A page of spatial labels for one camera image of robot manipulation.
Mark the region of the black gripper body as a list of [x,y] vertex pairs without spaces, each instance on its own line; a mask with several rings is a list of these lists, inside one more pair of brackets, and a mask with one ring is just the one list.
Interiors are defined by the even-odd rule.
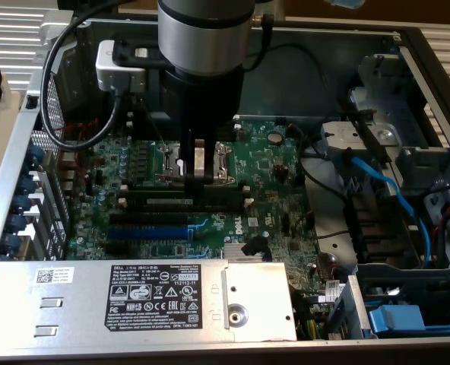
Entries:
[[241,66],[211,77],[165,71],[160,79],[163,110],[187,129],[205,126],[215,130],[237,113],[243,80]]

